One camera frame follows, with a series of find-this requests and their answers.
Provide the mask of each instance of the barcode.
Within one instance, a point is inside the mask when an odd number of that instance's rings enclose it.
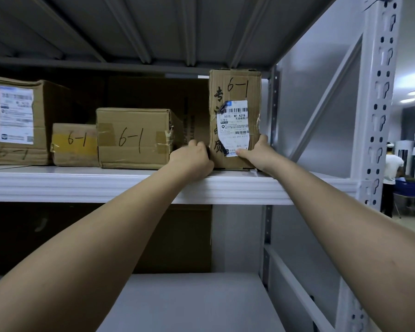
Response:
[[[12,94],[12,93],[2,93],[3,98],[14,98],[20,100],[32,100],[32,96],[30,95],[21,95],[21,94]]]
[[[247,112],[247,107],[226,109],[226,113],[241,113],[241,112]]]

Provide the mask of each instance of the floor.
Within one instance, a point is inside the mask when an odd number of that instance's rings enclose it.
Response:
[[[397,215],[394,215],[392,221],[415,232],[415,215],[402,215],[401,219]],[[373,321],[371,321],[371,332],[382,332]]]

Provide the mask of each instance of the upper shelf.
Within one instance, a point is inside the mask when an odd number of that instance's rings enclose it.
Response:
[[[0,201],[105,203],[149,177],[151,170],[0,166]],[[316,174],[355,197],[358,183]],[[187,186],[175,204],[292,205],[273,178],[256,171],[214,171]]]
[[[269,71],[334,0],[0,0],[0,64]]]

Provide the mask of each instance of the lower shelf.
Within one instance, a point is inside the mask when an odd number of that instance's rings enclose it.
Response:
[[[0,201],[105,203],[149,177],[152,170],[0,166]],[[337,189],[355,196],[358,183],[316,174]],[[187,186],[174,204],[291,205],[273,178],[253,171],[214,171]]]
[[[97,332],[284,332],[257,275],[132,275]]]

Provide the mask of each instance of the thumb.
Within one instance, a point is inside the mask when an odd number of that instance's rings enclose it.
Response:
[[[249,159],[250,151],[246,149],[237,149],[235,153],[242,158]]]

